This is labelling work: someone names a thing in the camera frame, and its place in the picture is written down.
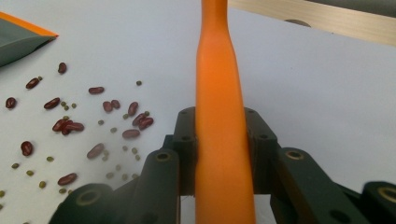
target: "white table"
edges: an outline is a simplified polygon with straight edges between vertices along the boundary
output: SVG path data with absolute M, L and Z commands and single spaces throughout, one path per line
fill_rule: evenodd
M 17 107 L 0 108 L 1 223 L 46 223 L 65 195 L 59 177 L 78 173 L 69 189 L 87 183 L 120 186 L 123 173 L 139 174 L 146 156 L 173 133 L 177 112 L 194 105 L 195 53 L 200 32 L 200 1 L 21 1 L 4 0 L 0 10 L 60 36 L 37 52 L 0 68 L 0 101 L 16 97 Z M 245 105 L 257 110 L 283 147 L 298 147 L 331 179 L 361 191 L 367 181 L 396 183 L 396 48 L 321 32 L 230 9 L 230 31 L 237 54 Z M 60 76 L 57 66 L 68 64 Z M 25 84 L 44 79 L 34 89 Z M 142 80 L 137 87 L 135 82 Z M 105 86 L 101 95 L 88 88 Z M 76 109 L 43 108 L 59 96 Z M 118 99 L 110 114 L 102 102 Z M 134 141 L 121 132 L 122 119 L 138 101 L 155 123 Z M 63 115 L 85 124 L 66 137 L 51 130 Z M 104 126 L 97 120 L 104 119 Z M 110 128 L 117 127 L 116 133 Z M 35 153 L 21 154 L 30 140 Z M 104 142 L 106 162 L 86 153 Z M 137 147 L 141 161 L 122 146 Z M 54 162 L 46 158 L 53 156 Z M 11 169 L 20 162 L 21 167 Z M 115 170 L 111 180 L 105 174 Z M 27 170 L 34 176 L 27 176 Z M 47 181 L 44 189 L 38 187 Z M 182 198 L 182 223 L 193 223 L 193 198 Z M 257 197 L 258 223 L 274 223 L 268 196 Z

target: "bean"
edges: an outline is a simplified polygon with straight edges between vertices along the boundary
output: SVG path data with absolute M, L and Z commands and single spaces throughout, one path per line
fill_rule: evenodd
M 6 100 L 6 108 L 8 109 L 14 108 L 16 104 L 17 104 L 17 100 L 14 97 L 9 97 Z
M 134 118 L 134 120 L 132 121 L 132 125 L 133 126 L 137 126 L 140 124 L 140 122 L 142 121 L 142 119 L 144 119 L 146 117 L 146 115 L 144 113 L 139 114 L 138 116 L 136 116 L 136 118 Z
M 126 130 L 125 132 L 122 133 L 123 138 L 134 138 L 139 136 L 140 132 L 137 129 L 130 129 Z
M 112 100 L 111 101 L 111 105 L 116 108 L 116 109 L 120 109 L 120 102 L 118 100 Z
M 21 150 L 23 156 L 30 156 L 34 151 L 34 148 L 32 143 L 30 143 L 29 141 L 24 141 L 21 144 Z
M 76 132 L 84 131 L 84 125 L 82 123 L 77 123 L 77 122 L 66 124 L 64 128 L 68 131 L 76 131 Z
M 65 63 L 59 63 L 58 73 L 64 74 L 67 70 L 67 66 Z
M 103 102 L 103 109 L 109 113 L 113 110 L 113 106 L 111 105 L 111 103 L 109 101 L 104 101 Z
M 93 159 L 97 156 L 99 156 L 103 150 L 105 150 L 105 145 L 103 143 L 99 143 L 96 146 L 94 146 L 87 154 L 88 159 Z
M 77 179 L 77 177 L 78 177 L 78 176 L 77 176 L 76 173 L 72 173 L 72 174 L 69 174 L 69 175 L 65 175 L 65 176 L 61 177 L 61 178 L 58 180 L 58 185 L 59 185 L 59 186 L 64 186 L 64 185 L 71 184 L 71 183 L 75 182 L 75 180 Z
M 43 189 L 44 187 L 47 186 L 47 183 L 45 181 L 40 181 L 40 183 L 38 184 L 38 186 Z
M 60 132 L 65 126 L 66 126 L 66 122 L 68 121 L 68 119 L 59 119 L 58 121 L 56 121 L 56 123 L 53 125 L 52 130 L 54 132 Z
M 18 167 L 20 167 L 19 163 L 14 163 L 14 164 L 11 165 L 12 169 L 18 169 Z
M 64 194 L 64 193 L 66 193 L 67 192 L 67 189 L 59 189 L 59 193 L 60 194 Z
M 61 102 L 61 99 L 59 97 L 53 98 L 52 100 L 50 100 L 46 104 L 44 104 L 44 108 L 52 109 L 55 106 L 57 106 L 60 102 Z
M 134 114 L 136 114 L 138 107 L 139 107 L 139 104 L 137 102 L 132 102 L 128 108 L 128 115 L 133 116 Z
M 38 80 L 38 78 L 34 77 L 32 80 L 30 80 L 27 84 L 26 84 L 26 89 L 30 90 L 32 88 L 34 88 L 38 82 L 40 82 L 40 80 Z
M 104 92 L 105 91 L 105 88 L 103 88 L 103 87 L 92 87 L 92 88 L 89 88 L 88 89 L 88 92 L 90 93 L 90 94 L 92 94 L 92 95 L 94 95 L 94 94 L 100 94 L 100 93 L 102 93 L 102 92 Z
M 149 126 L 151 126 L 151 124 L 154 123 L 154 119 L 153 118 L 144 118 L 140 121 L 139 123 L 139 130 L 145 130 L 147 129 Z

